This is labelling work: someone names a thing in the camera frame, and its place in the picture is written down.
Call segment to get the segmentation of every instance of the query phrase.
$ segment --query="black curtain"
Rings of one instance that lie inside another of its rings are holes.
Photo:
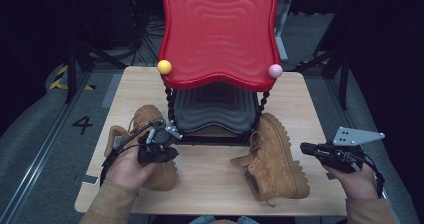
[[[424,0],[351,0],[323,49],[345,48],[390,160],[424,223]]]
[[[46,78],[72,42],[110,48],[96,5],[95,0],[0,0],[0,135],[45,95]]]

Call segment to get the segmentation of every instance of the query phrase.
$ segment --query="metal bracket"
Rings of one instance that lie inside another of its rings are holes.
[[[113,142],[113,148],[117,148],[121,145],[122,136],[115,136],[115,140]]]
[[[97,185],[99,178],[95,176],[89,176],[85,174],[78,174],[74,178],[74,183],[76,184],[88,184],[88,185]]]
[[[183,138],[183,135],[181,135],[178,130],[177,127],[174,125],[174,121],[171,120],[170,122],[166,123],[166,128],[165,130],[167,132],[169,132],[169,134],[173,135],[174,137],[176,137],[178,140],[181,140],[181,138]]]
[[[358,146],[368,142],[383,139],[385,135],[378,132],[362,131],[346,127],[340,127],[334,137],[335,146]]]

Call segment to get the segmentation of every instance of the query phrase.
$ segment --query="boot laces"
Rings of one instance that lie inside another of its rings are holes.
[[[139,117],[139,116],[140,116],[140,115],[136,115],[136,116],[134,116],[134,117],[131,119],[130,124],[128,125],[128,132],[129,132],[129,133],[134,133],[134,132],[136,132],[138,129],[140,129],[140,127],[139,127],[140,123],[138,123],[138,124],[137,124],[137,126],[134,126],[134,127],[133,127],[133,129],[131,130],[131,126],[132,126],[132,124],[134,123],[135,118],[137,118],[137,117]]]
[[[259,159],[258,151],[262,149],[263,142],[261,141],[261,133],[255,131],[250,135],[250,153]]]

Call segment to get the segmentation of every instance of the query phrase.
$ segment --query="metal stand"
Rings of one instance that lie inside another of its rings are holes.
[[[76,62],[83,72],[92,72],[94,69],[94,63],[89,52],[95,53],[101,59],[110,62],[120,69],[125,69],[127,67],[126,64],[116,60],[104,51],[90,46],[88,43],[72,43],[68,51],[68,58],[66,59],[66,64],[68,65],[68,96],[66,97],[65,103],[70,103],[76,93]]]
[[[275,41],[277,43],[278,52],[280,54],[280,60],[282,62],[288,61],[287,52],[286,52],[286,49],[284,48],[281,34],[283,33],[283,27],[287,19],[287,14],[289,13],[291,1],[292,0],[278,0],[278,6],[279,8],[281,8],[281,10],[279,11],[279,15],[277,16],[279,17],[279,22],[276,25]]]
[[[349,55],[347,51],[342,50],[332,50],[326,52],[322,55],[317,56],[316,58],[308,62],[300,62],[299,65],[287,72],[299,72],[308,70],[309,68],[330,59],[327,63],[327,66],[322,70],[321,75],[325,79],[333,78],[337,71],[341,68],[340,75],[340,84],[339,84],[339,93],[338,98],[343,109],[347,109],[346,106],[346,92],[347,92],[347,81],[349,76]]]

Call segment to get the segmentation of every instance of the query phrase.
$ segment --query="gray floor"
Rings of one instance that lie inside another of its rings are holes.
[[[289,15],[282,35],[289,56],[289,61],[283,64],[284,69],[292,69],[299,61],[312,58],[312,52],[331,18],[331,15]],[[159,43],[160,39],[153,40],[155,51]],[[156,62],[146,48],[137,52],[134,61],[132,59],[128,57],[122,61],[147,66]],[[304,77],[327,139],[334,137],[339,126],[378,131],[353,75],[349,77],[348,110],[344,111],[335,98],[338,79],[323,80],[318,74],[320,69],[314,67],[305,72]],[[57,70],[52,70],[46,87]],[[72,103],[64,105],[66,90],[48,90],[48,94],[28,108],[1,137],[0,210],[4,216],[0,223],[8,223],[6,217],[10,217],[10,223],[78,222],[82,216],[74,209],[80,187],[78,176],[86,171],[121,73],[122,70],[107,63],[98,63],[91,74],[79,73],[80,86],[95,85],[94,91],[80,91]],[[93,126],[81,135],[82,128],[72,124],[83,117],[90,117],[89,123]],[[365,151],[373,157],[386,178],[386,196],[399,223],[419,223],[410,196],[392,167],[383,142],[367,144]],[[296,222],[335,223],[340,219],[302,217],[296,218]],[[132,215],[130,223],[147,223],[147,220],[147,216]]]

